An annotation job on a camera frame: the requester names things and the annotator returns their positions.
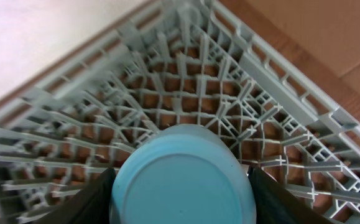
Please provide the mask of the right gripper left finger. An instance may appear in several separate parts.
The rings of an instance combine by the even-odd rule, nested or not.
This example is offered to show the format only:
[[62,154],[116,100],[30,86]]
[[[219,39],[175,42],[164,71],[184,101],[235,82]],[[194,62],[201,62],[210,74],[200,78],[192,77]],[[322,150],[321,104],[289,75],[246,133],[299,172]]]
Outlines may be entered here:
[[111,190],[116,177],[113,168],[75,194],[69,201],[35,221],[36,224],[109,224]]

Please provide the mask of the grey dishwasher rack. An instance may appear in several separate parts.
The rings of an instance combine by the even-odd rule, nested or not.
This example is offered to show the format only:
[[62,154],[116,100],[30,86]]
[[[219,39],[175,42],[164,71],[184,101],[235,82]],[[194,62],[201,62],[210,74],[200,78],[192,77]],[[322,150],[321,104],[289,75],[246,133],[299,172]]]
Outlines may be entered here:
[[360,122],[218,1],[153,1],[0,105],[0,223],[35,223],[187,124],[360,223]]

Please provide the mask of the light blue plastic cup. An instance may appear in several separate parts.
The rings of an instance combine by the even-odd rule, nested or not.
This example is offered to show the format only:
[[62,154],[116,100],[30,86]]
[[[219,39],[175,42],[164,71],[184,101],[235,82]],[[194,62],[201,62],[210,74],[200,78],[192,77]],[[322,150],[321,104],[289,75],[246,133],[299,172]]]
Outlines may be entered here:
[[167,128],[121,166],[110,223],[255,223],[246,171],[222,140],[196,124]]

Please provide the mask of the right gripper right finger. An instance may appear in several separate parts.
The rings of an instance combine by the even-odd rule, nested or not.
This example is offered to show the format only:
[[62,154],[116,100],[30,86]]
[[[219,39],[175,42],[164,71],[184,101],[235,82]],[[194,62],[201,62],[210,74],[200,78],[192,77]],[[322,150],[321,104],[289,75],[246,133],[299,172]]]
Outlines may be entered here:
[[331,224],[262,169],[250,167],[247,174],[256,203],[257,224]]

